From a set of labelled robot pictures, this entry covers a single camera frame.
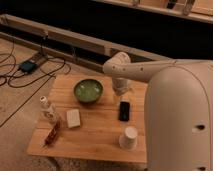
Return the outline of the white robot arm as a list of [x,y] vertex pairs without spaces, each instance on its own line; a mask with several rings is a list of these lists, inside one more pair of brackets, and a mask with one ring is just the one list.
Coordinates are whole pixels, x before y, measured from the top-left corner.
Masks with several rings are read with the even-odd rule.
[[133,63],[119,52],[103,72],[147,84],[148,171],[213,171],[213,60]]

